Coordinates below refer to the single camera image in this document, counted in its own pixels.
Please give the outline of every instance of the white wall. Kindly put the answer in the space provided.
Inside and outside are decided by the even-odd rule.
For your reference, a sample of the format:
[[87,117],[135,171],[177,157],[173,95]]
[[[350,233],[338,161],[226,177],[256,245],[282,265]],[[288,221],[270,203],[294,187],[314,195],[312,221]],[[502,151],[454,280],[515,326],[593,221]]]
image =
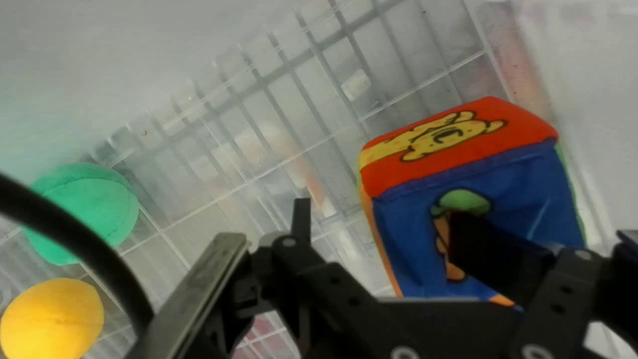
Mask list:
[[0,169],[27,179],[167,103],[290,0],[3,0]]
[[638,225],[638,1],[513,3],[599,235]]

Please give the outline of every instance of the yellow ball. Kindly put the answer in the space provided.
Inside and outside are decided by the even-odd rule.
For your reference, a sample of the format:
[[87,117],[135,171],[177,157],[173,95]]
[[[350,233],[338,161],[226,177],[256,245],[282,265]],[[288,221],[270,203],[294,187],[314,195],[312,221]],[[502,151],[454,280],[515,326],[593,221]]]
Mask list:
[[7,359],[79,359],[99,336],[97,290],[75,278],[51,278],[19,292],[3,310],[0,340]]

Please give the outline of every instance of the screw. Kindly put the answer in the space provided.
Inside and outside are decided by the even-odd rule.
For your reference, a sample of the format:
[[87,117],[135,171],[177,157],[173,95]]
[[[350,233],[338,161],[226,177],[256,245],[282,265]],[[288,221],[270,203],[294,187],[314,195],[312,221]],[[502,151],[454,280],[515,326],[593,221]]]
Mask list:
[[593,255],[589,251],[579,249],[575,251],[575,257],[579,257],[581,261],[589,261]]
[[410,346],[394,346],[390,359],[418,359],[418,352]]
[[553,359],[553,354],[547,348],[539,346],[539,344],[523,344],[521,346],[521,356],[523,359]]
[[286,239],[280,241],[280,245],[282,245],[282,247],[294,247],[296,241],[294,241],[294,237],[286,237]]

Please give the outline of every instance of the wire cage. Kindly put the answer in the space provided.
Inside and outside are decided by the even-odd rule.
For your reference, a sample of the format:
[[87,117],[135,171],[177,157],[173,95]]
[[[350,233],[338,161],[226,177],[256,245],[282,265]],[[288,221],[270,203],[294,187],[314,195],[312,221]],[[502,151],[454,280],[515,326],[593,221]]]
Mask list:
[[[119,255],[157,308],[216,231],[242,231],[256,245],[286,229],[292,199],[308,193],[316,251],[374,294],[392,294],[358,207],[356,153],[368,137],[438,109],[515,97],[496,55],[464,0],[310,0],[85,155],[123,173],[139,197]],[[97,280],[83,265],[39,261],[15,227],[1,231],[1,304],[47,276]],[[105,328],[87,356],[123,356],[135,334],[109,292],[101,296]],[[589,336],[619,352],[603,326]],[[298,352],[280,318],[264,312],[234,356]]]

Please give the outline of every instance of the orange block top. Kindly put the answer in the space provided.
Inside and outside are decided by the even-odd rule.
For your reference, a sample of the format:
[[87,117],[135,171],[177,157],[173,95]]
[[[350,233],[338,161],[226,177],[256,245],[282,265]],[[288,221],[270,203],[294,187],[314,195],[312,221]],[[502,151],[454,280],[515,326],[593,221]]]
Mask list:
[[533,113],[482,97],[366,141],[358,171],[364,193],[376,197],[406,181],[555,137]]

